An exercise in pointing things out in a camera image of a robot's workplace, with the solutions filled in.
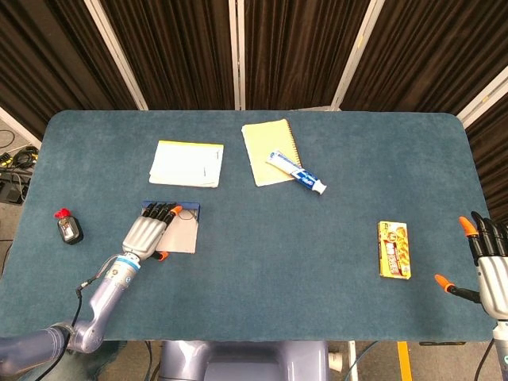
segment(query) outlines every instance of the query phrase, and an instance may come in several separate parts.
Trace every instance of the toothpaste cap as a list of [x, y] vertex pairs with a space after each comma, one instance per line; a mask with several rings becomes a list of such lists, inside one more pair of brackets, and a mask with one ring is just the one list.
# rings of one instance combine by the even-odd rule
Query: toothpaste cap
[[321, 180], [318, 180], [314, 185], [312, 186], [312, 190], [318, 192], [319, 194], [323, 194], [323, 192], [326, 189], [326, 185], [321, 182]]

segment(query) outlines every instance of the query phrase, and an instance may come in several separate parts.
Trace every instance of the red cap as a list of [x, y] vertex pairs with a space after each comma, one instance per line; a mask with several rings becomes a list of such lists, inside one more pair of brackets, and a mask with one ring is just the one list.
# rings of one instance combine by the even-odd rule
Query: red cap
[[64, 218], [69, 217], [71, 215], [71, 211], [69, 209], [62, 208], [58, 212], [55, 213], [55, 218]]

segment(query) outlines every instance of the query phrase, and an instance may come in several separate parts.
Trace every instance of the yellow object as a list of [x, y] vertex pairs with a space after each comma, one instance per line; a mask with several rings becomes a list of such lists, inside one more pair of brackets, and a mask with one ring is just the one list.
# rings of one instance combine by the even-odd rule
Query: yellow object
[[378, 234], [379, 274], [386, 278], [409, 279], [411, 266], [407, 225], [380, 221]]
[[8, 167], [9, 164], [11, 164], [12, 162], [13, 162], [13, 158], [9, 156], [9, 158], [7, 160], [0, 162], [0, 166]]
[[412, 381], [410, 352], [406, 341], [397, 341], [398, 362], [400, 364], [400, 376], [402, 381]]
[[241, 132], [244, 135], [254, 182], [258, 187], [294, 180], [293, 176], [267, 163], [268, 156], [278, 149], [288, 159], [301, 166], [293, 133], [286, 119], [244, 125]]

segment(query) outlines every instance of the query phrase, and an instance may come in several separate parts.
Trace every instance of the notepad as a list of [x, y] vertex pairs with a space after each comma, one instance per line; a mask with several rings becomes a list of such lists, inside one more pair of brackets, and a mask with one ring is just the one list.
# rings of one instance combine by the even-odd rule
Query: notepad
[[301, 165], [293, 133], [286, 119], [244, 125], [241, 132], [244, 135], [254, 182], [258, 187], [294, 179], [266, 162], [270, 153], [278, 149], [294, 163]]
[[222, 144], [159, 140], [149, 182], [187, 187], [217, 187], [223, 150]]
[[[152, 202], [172, 203], [176, 201], [144, 201], [142, 206], [146, 208]], [[196, 253], [198, 239], [200, 205], [198, 202], [176, 202], [183, 210], [173, 218], [162, 238], [157, 244], [157, 252], [185, 252]]]

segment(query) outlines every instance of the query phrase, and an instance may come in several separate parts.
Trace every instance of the dark curtain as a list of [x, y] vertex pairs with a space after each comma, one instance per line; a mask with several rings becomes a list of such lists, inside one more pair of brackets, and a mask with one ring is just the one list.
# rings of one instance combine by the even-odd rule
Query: dark curtain
[[65, 109], [136, 109], [84, 2], [0, 2], [0, 104], [41, 138]]
[[508, 94], [466, 133], [491, 217], [508, 224]]
[[508, 65], [508, 1], [386, 0], [342, 110], [458, 114]]
[[102, 4], [149, 109], [234, 109], [228, 0]]
[[247, 108], [328, 106], [368, 0], [245, 0]]

